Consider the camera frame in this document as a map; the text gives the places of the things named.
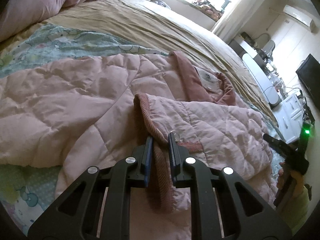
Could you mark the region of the pink quilted coat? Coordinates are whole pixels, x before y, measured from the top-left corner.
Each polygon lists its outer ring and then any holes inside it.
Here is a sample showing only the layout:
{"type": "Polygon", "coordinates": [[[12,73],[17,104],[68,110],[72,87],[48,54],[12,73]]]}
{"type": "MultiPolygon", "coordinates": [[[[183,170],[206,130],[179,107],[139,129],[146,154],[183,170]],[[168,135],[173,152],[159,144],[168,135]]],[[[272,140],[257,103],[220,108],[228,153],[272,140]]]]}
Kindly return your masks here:
{"type": "Polygon", "coordinates": [[[132,239],[190,239],[190,193],[169,176],[168,134],[206,165],[230,166],[272,204],[263,117],[224,74],[180,52],[66,58],[1,78],[1,202],[19,232],[89,166],[155,137],[149,189],[132,193],[132,239]]]}

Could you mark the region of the clothes pile on windowsill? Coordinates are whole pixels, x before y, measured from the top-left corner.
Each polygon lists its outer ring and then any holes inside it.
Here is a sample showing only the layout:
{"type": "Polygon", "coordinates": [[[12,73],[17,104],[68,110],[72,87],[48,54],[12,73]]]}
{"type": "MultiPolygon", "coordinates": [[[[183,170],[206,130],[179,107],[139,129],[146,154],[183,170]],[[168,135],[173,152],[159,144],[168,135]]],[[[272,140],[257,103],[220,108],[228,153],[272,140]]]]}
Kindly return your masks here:
{"type": "Polygon", "coordinates": [[[224,14],[223,9],[217,9],[208,0],[193,0],[192,5],[215,22],[217,22],[224,14]]]}

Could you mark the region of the white dresser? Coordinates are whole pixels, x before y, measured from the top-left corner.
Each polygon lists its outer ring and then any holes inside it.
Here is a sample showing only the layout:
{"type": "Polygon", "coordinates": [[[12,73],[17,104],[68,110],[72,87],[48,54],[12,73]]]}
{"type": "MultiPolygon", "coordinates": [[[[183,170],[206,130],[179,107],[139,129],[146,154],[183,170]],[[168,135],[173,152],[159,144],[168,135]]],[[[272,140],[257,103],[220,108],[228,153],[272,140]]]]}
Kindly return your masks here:
{"type": "Polygon", "coordinates": [[[298,140],[303,125],[304,108],[296,94],[288,96],[272,112],[284,141],[289,144],[298,140]]]}

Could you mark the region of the teal cartoon print blanket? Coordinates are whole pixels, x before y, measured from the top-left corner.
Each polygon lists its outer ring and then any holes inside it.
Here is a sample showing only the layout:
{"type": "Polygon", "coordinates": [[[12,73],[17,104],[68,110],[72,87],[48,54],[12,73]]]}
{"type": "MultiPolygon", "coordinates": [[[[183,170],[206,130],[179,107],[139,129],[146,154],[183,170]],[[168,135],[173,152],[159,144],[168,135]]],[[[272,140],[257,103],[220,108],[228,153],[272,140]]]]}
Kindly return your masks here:
{"type": "MultiPolygon", "coordinates": [[[[46,24],[1,56],[1,77],[64,59],[117,54],[160,54],[111,34],[46,24]]],[[[1,165],[1,204],[24,235],[55,199],[60,165],[1,165]]]]}

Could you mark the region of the black television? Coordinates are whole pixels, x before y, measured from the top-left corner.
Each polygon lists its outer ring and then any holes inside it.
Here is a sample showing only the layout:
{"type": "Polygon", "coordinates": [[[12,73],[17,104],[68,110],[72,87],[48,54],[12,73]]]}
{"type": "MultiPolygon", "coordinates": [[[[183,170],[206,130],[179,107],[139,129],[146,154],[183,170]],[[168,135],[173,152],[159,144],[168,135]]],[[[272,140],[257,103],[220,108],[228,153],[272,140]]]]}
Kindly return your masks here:
{"type": "Polygon", "coordinates": [[[320,64],[309,54],[296,70],[302,85],[306,88],[317,109],[320,105],[320,64]]]}

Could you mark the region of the white rounded vanity desk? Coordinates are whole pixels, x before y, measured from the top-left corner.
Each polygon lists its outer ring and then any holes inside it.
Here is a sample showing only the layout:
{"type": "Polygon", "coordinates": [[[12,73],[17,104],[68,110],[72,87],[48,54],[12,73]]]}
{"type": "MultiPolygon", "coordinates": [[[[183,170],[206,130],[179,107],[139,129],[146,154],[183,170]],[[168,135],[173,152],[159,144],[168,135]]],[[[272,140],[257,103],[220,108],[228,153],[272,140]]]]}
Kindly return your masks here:
{"type": "Polygon", "coordinates": [[[263,59],[260,57],[258,52],[243,39],[242,36],[236,36],[232,42],[234,50],[256,80],[271,108],[276,107],[280,103],[280,97],[271,80],[263,71],[263,67],[266,67],[263,59]]]}

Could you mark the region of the white air conditioner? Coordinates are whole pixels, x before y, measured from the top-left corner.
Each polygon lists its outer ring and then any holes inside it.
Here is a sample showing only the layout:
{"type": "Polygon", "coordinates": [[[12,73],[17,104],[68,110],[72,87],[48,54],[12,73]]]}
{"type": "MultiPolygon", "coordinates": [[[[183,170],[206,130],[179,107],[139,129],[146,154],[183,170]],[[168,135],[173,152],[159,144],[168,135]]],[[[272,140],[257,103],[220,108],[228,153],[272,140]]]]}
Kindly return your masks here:
{"type": "Polygon", "coordinates": [[[297,20],[302,26],[306,27],[306,29],[308,29],[310,32],[314,32],[315,23],[310,16],[289,5],[285,5],[283,13],[297,20]]]}

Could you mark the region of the tan bed sheet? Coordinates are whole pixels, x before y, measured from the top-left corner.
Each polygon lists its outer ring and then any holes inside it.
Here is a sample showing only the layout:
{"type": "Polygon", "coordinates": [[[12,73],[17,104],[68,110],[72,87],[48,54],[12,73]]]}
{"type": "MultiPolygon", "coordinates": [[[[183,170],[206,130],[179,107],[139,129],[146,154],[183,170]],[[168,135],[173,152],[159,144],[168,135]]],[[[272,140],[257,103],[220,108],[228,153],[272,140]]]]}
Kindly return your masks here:
{"type": "Polygon", "coordinates": [[[207,72],[225,74],[236,92],[270,120],[275,117],[242,59],[223,40],[191,20],[146,0],[98,0],[64,8],[57,15],[33,24],[1,43],[1,56],[53,24],[64,28],[111,34],[167,55],[182,52],[207,72]]]}

